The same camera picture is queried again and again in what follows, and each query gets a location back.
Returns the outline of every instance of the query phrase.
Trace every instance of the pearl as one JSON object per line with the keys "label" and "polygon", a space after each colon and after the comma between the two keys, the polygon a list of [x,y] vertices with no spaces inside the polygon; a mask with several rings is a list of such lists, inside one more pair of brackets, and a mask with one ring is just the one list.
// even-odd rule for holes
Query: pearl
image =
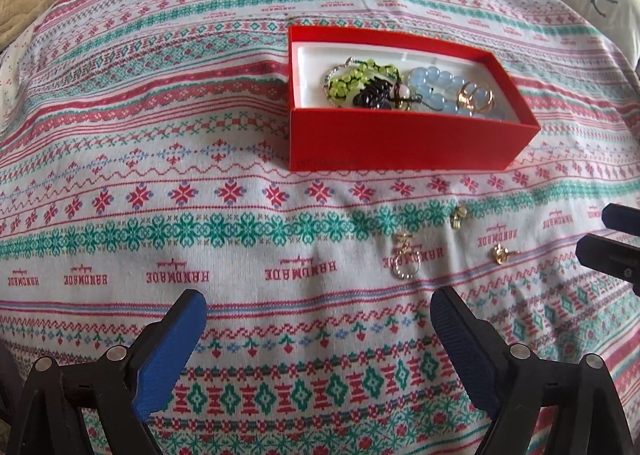
{"label": "pearl", "polygon": [[429,99],[429,107],[437,112],[441,111],[444,108],[444,97],[440,94],[434,94]]}
{"label": "pearl", "polygon": [[427,83],[434,85],[440,77],[440,69],[438,67],[429,67],[427,69]]}
{"label": "pearl", "polygon": [[401,99],[410,98],[411,90],[409,90],[409,87],[406,85],[400,85],[400,88],[398,88],[398,96]]}
{"label": "pearl", "polygon": [[436,81],[436,85],[440,86],[441,88],[446,88],[451,84],[452,79],[453,79],[453,74],[451,74],[451,72],[447,72],[446,70],[443,70],[438,76],[438,81]]}

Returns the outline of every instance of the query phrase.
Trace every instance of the bed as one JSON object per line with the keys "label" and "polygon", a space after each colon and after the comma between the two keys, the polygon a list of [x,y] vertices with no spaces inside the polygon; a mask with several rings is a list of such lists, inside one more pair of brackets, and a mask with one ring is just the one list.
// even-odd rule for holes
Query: bed
{"label": "bed", "polygon": [[[292,174],[292,24],[490,50],[542,131],[504,172]],[[0,101],[0,337],[23,375],[130,344],[185,288],[207,298],[151,422],[168,455],[473,453],[488,419],[431,327],[441,285],[540,357],[602,355],[637,436],[640,299],[574,248],[630,240],[600,210],[640,203],[640,83],[558,0],[59,0],[3,54]],[[411,281],[390,272],[398,231]],[[497,265],[498,242],[519,254]]]}

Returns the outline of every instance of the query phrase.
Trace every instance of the gold earring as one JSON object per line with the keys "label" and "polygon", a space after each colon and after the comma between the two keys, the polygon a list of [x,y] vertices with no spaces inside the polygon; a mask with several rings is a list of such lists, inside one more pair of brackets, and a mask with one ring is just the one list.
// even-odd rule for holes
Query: gold earring
{"label": "gold earring", "polygon": [[456,206],[456,208],[449,215],[451,221],[451,227],[454,229],[460,229],[462,220],[466,218],[468,212],[464,206]]}
{"label": "gold earring", "polygon": [[410,253],[411,243],[409,239],[412,239],[414,236],[409,233],[396,233],[394,234],[394,242],[401,243],[402,247],[400,252],[393,257],[391,260],[391,265],[393,266],[393,273],[396,278],[401,280],[412,279],[418,271],[420,271],[420,266],[422,265],[422,260],[420,259],[420,253],[418,253],[418,266],[414,267],[412,270],[407,271],[406,273],[401,273],[400,271],[400,260],[402,260],[402,256],[406,253]]}
{"label": "gold earring", "polygon": [[511,255],[519,255],[519,253],[519,251],[510,251],[506,247],[502,247],[500,244],[497,244],[493,250],[494,260],[498,265],[507,263]]}

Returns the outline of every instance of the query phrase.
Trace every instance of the earring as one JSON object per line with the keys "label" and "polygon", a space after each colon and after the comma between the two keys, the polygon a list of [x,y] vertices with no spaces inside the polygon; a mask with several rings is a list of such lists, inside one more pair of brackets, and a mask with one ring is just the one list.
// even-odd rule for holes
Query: earring
{"label": "earring", "polygon": [[394,235],[394,242],[402,244],[402,247],[400,248],[400,252],[391,260],[391,265],[393,266],[394,275],[396,276],[396,278],[399,278],[401,280],[411,280],[415,275],[417,275],[418,271],[420,271],[420,266],[422,265],[420,253],[418,253],[418,266],[414,267],[412,270],[407,271],[406,273],[401,273],[400,271],[400,261],[406,253],[411,252],[411,243],[409,242],[409,239],[412,239],[413,237],[413,235],[410,235],[408,233],[398,233]]}
{"label": "earring", "polygon": [[449,215],[451,221],[451,227],[454,229],[460,229],[462,220],[466,218],[467,211],[464,206],[456,206],[456,208]]}
{"label": "earring", "polygon": [[[474,101],[478,100],[474,99],[475,96],[486,98],[484,104],[481,106],[476,105]],[[494,102],[494,92],[488,86],[476,85],[471,81],[466,82],[458,93],[458,108],[466,108],[472,114],[487,114],[491,112]]]}
{"label": "earring", "polygon": [[518,255],[519,251],[510,251],[506,247],[502,247],[500,244],[497,244],[493,251],[495,263],[498,265],[503,265],[509,261],[509,257],[511,255]]}

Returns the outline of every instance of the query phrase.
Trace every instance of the green pattern stripe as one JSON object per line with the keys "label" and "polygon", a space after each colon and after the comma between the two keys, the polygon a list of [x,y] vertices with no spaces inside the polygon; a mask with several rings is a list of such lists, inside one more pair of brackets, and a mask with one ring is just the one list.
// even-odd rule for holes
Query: green pattern stripe
{"label": "green pattern stripe", "polygon": [[[533,209],[550,202],[620,197],[640,188],[640,180],[617,183],[587,183],[584,181],[558,181],[529,192],[490,196],[466,202],[471,214],[477,218]],[[121,249],[137,251],[140,247],[162,249],[172,242],[192,247],[204,239],[212,247],[242,245],[254,247],[258,241],[284,246],[290,241],[312,244],[318,240],[341,242],[366,241],[374,236],[390,236],[398,229],[409,232],[433,226],[442,227],[458,200],[430,200],[398,206],[381,206],[372,210],[354,210],[351,213],[301,212],[283,218],[272,215],[258,218],[251,212],[230,215],[213,213],[209,216],[184,212],[178,218],[156,215],[152,218],[107,220],[103,224],[68,226],[52,231],[41,231],[26,236],[8,238],[0,242],[0,260],[31,258],[96,251],[114,253]]]}

